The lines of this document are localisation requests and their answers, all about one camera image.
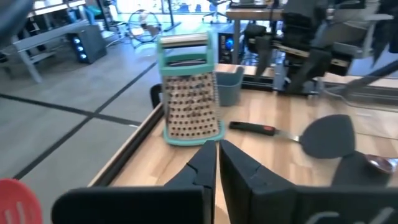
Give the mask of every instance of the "teal grater frame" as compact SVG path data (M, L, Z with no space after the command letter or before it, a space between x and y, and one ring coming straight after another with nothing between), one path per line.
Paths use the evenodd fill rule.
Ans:
M163 77L167 76L183 76L183 75L194 75L201 73L208 73L214 71L214 50L213 41L211 40L211 32L207 31L207 46L206 52L203 54L183 54L183 55L171 55L166 56L165 49L160 41L161 36L158 35L156 40L157 48L157 63L160 70L160 75ZM168 62L174 62L179 60L195 60L205 59L206 63L201 65L192 66L181 66L181 67L168 67Z
M181 55L169 55L166 56L165 49L162 46L162 42L160 41L161 36L159 35L156 40L157 47L157 62L159 65L160 76L162 77L170 77L170 76L190 76L202 73L213 73L215 69L214 65L214 50L213 50L213 41L212 34L210 31L207 32L207 45L206 52L203 54L195 53L195 54L181 54ZM181 60L198 60L205 59L206 63L200 65L190 65L190 66L180 66L180 67L170 67L167 66L169 62L181 61ZM169 138L169 134L167 132L167 127L163 130L163 138L168 144L175 146L199 146L204 144L208 140L218 141L224 138L226 128L224 122L222 120L218 121L219 133L210 138L202 138L202 139L194 139L194 140L179 140Z

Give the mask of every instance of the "gray floor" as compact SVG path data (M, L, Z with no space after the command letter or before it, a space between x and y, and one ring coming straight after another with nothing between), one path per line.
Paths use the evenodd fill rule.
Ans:
M225 26L183 22L168 35ZM170 54L186 51L175 49ZM396 59L396 55L386 53L376 68ZM108 55L92 65L77 64L65 50L38 65L44 77L39 85L22 66L13 68L13 80L0 73L0 93L142 122L152 110L149 88L160 82L155 63L153 44L136 50L128 44L111 46ZM364 75L373 69L370 64L370 59L357 61L351 73ZM133 80L137 82L107 103ZM0 98L0 114L0 178L14 177L48 148L59 145L22 178L40 199L46 224L50 223L54 200L68 189L86 186L136 130L134 126L4 98ZM65 138L79 125L82 127L77 133Z

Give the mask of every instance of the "spatula blade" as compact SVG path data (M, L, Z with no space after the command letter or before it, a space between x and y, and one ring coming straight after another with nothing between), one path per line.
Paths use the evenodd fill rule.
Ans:
M334 159L355 151L355 134L351 118L334 114L314 121L300 137L302 149L317 159Z

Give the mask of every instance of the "cable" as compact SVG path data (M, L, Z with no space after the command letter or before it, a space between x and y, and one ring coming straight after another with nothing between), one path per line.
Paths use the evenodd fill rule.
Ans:
M118 44L126 44L125 41L124 41L126 38L127 38L127 36L119 37L118 39L108 43L106 45L106 48L108 48L110 46L115 46L115 45L118 45Z
M385 137L385 136L380 136L380 135L376 135L376 134L366 134L366 133L360 133L360 132L355 132L355 133L363 135L363 136L377 137L377 138L383 138L383 139L388 139L388 140L397 140L397 138Z
M398 113L398 109L396 109L396 110L394 110L394 109L389 110L389 109L385 109L385 108L368 108L368 107L365 107L365 106L359 106L359 105L352 104L352 103L350 103L345 97L343 97L343 96L341 96L341 95L339 95L339 94L336 94L336 93L332 93L332 92L330 92L328 89L323 89L323 92L326 93L327 95L330 95L330 96L333 96L333 97L336 97L336 98L341 99L341 100L343 101L343 103L345 103L346 105L351 106L351 107L353 107L353 108L366 109L366 110L378 110L378 111L385 111L385 112Z

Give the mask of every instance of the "red button on spatula handle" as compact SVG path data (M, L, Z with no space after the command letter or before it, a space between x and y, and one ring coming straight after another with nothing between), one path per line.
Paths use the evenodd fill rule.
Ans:
M230 122L229 128L242 130L242 131L250 131L250 132L259 133L259 134L265 134L268 136L274 136L276 133L276 128L274 128L272 126L245 123L245 122L239 122L239 121Z

